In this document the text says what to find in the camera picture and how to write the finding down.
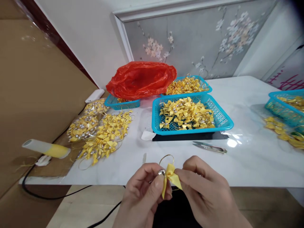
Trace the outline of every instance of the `white plug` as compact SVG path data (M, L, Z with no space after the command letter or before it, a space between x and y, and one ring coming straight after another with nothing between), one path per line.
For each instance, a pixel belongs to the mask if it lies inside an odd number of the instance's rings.
M87 104L98 100L105 93L103 89L95 90L85 101Z

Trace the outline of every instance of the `ribbon bow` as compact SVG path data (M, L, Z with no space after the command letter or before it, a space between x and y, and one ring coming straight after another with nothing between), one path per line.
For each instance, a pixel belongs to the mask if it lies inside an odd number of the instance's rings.
M171 181L171 183L175 184L176 187L178 187L180 190L182 190L181 188L181 184L180 184L180 179L178 178L178 175L176 175L174 173L175 167L172 164L168 164L167 166L167 170L166 170L166 176L164 179L164 187L162 189L162 198L165 197L165 191L166 191L166 186L167 186L167 179L169 179L169 181Z

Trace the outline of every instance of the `plastic bag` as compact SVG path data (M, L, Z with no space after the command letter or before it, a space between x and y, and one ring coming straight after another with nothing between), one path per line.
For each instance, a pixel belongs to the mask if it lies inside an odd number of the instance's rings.
M175 67L165 63L129 62L117 69L106 88L117 98L137 100L165 93L176 75Z

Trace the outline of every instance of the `black power cord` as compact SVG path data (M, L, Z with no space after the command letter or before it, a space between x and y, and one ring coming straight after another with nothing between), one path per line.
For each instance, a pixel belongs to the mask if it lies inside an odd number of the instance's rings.
M71 193L71 194L68 194L68 195L65 195L65 196L60 196L60 197L55 197L55 198L49 198L49 197L39 196L39 195L37 195L36 193L33 193L33 192L31 192L30 190L28 190L28 189L26 188L26 186L25 186L25 180L26 180L26 178L28 177L29 173L33 170L34 167L35 167L35 166L33 165L33 166L30 168L30 170L27 172L27 174L25 175L25 177L24 177L24 179L23 179L23 181L22 181L22 188L23 188L23 190L24 190L25 192L27 192L28 194L30 194L31 196L34 196L34 197L36 197L36 198L44 199L44 200L58 200L58 199L62 199L62 198L65 198L65 197L67 197L67 196L73 195L73 194L75 194L75 193L77 193L77 192L80 192L81 190L84 190L84 189L86 189L86 188L88 188L88 187L91 186L91 185L89 185L89 186L84 187L84 188L82 188L82 189L80 189L80 190L78 190L78 191L76 191L76 192Z
M121 204L121 201L107 214L106 217L104 217L101 221L94 223L93 225L90 225L88 228L93 228L93 227L96 227L96 226L102 224L120 204Z

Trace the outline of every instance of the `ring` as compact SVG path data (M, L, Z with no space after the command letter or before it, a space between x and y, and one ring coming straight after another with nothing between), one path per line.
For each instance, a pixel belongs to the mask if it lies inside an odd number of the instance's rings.
M174 157L173 157L173 155L166 155L166 156L164 156L164 157L161 159L161 161L159 162L159 165L161 165L162 160L163 160L165 157L168 157L168 156L171 156L171 157L173 158L172 165L174 165Z

